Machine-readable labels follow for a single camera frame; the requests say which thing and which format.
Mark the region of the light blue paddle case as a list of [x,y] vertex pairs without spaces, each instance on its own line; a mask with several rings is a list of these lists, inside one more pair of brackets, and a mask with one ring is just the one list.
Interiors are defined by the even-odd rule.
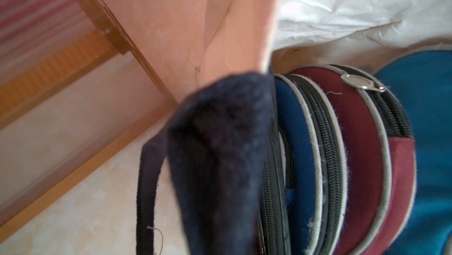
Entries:
[[399,99],[416,140],[417,193],[412,214],[388,255],[452,252],[452,51],[401,57],[376,77]]

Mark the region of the maroon paddle case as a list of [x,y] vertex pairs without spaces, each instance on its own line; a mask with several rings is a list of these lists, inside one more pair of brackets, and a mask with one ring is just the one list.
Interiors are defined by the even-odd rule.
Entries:
[[348,190],[337,255],[380,255],[412,213],[417,188],[412,127],[399,100],[366,71],[309,65],[292,71],[328,98],[346,148]]

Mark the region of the white canvas tote bag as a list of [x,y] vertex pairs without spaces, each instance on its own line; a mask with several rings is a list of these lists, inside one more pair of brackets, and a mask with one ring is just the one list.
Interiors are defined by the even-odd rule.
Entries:
[[452,0],[205,2],[204,29],[195,35],[199,89],[141,150],[138,255],[174,242],[189,255],[262,255],[269,66],[274,76],[344,65],[377,78],[411,53],[452,50]]

